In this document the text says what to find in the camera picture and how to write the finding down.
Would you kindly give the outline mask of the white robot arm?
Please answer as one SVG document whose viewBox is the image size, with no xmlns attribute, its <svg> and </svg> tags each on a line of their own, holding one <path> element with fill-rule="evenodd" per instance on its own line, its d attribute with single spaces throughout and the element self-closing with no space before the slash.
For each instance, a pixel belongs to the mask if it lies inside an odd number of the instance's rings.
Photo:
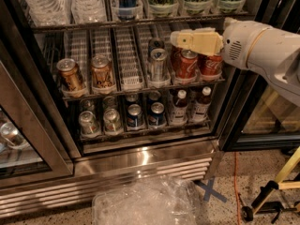
<svg viewBox="0 0 300 225">
<path fill-rule="evenodd" d="M 171 33 L 170 41 L 203 55 L 219 53 L 225 63 L 261 75 L 282 97 L 300 106 L 300 35 L 227 17 L 222 34 L 211 27 L 185 29 Z"/>
</svg>

